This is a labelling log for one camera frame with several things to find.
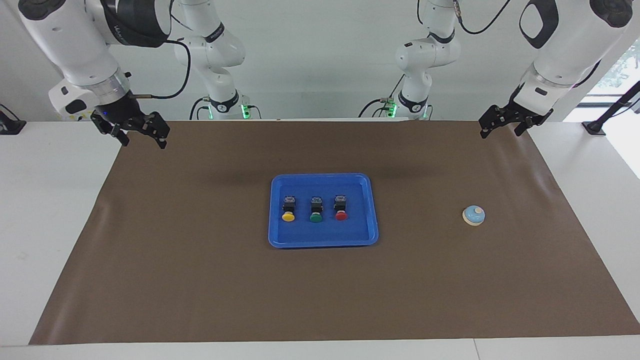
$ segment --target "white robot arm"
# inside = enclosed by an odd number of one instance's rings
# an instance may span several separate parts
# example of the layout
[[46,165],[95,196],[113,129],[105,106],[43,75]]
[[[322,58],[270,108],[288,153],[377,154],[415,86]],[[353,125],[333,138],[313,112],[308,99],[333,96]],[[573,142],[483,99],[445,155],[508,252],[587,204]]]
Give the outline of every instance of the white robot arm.
[[423,0],[418,9],[429,32],[396,51],[396,63],[405,74],[402,90],[394,99],[396,116],[417,119],[424,115],[431,90],[430,68],[448,65],[460,57],[453,0]]
[[123,130],[152,137],[163,148],[169,126],[145,115],[107,44],[158,47],[171,30],[170,0],[20,0],[22,22],[65,79],[49,97],[64,115],[91,114],[103,134],[129,143]]
[[[225,67],[244,62],[244,46],[220,21],[212,0],[178,0],[186,26],[196,34],[184,39],[191,51],[192,66],[209,93],[209,109],[214,119],[248,118],[243,95]],[[176,47],[178,61],[187,65],[184,50]]]
[[[523,21],[536,16],[542,25],[529,33]],[[509,103],[503,108],[493,105],[480,118],[481,136],[486,138],[494,129],[512,122],[520,123],[515,129],[518,136],[542,125],[556,102],[590,77],[632,16],[632,0],[530,0],[520,18],[520,29],[540,52]]]

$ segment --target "brown surface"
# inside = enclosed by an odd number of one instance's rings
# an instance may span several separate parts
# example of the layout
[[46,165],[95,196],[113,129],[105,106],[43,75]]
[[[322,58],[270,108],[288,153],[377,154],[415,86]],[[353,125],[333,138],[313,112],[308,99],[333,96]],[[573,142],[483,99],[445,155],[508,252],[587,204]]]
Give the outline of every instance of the brown surface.
[[[478,131],[180,122],[165,151],[134,135],[31,344],[640,333],[529,136]],[[368,174],[378,243],[271,247],[271,179],[305,172]]]

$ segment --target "blue plastic tray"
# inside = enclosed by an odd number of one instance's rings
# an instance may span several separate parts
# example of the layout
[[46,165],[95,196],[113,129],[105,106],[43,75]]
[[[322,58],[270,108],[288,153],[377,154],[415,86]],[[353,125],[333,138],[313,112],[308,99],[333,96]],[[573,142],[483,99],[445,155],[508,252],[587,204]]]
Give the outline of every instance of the blue plastic tray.
[[[296,197],[296,219],[282,220],[285,196]],[[338,221],[336,195],[346,195],[348,219]],[[314,223],[311,198],[323,199],[323,221]],[[378,241],[371,181],[365,174],[279,175],[271,182],[269,242],[277,248],[366,246]]]

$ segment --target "black stand base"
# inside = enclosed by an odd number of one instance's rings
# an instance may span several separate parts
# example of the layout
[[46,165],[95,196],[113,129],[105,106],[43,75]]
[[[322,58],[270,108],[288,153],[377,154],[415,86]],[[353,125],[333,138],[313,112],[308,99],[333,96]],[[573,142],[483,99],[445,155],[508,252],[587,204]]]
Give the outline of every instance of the black stand base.
[[606,135],[606,133],[605,133],[604,131],[602,131],[602,129],[601,129],[601,130],[599,130],[599,131],[594,131],[594,130],[592,130],[591,128],[589,128],[589,124],[590,124],[590,123],[591,123],[590,121],[585,121],[585,122],[583,122],[583,123],[582,123],[582,126],[584,127],[584,129],[585,129],[589,134],[591,134],[591,135],[600,135],[600,136],[605,136],[605,135]]
[[0,135],[18,135],[26,124],[27,122],[23,120],[11,121],[11,129],[5,130],[0,127]]

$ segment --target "white table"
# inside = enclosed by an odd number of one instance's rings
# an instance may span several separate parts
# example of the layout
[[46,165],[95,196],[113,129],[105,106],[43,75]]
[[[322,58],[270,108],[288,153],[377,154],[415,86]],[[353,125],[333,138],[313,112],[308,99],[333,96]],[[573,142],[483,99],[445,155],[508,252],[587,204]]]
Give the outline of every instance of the white table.
[[[549,123],[531,134],[640,318],[640,179],[606,138],[579,126]],[[31,122],[19,136],[0,137],[0,359],[640,358],[640,336],[25,346],[118,149],[87,122]]]

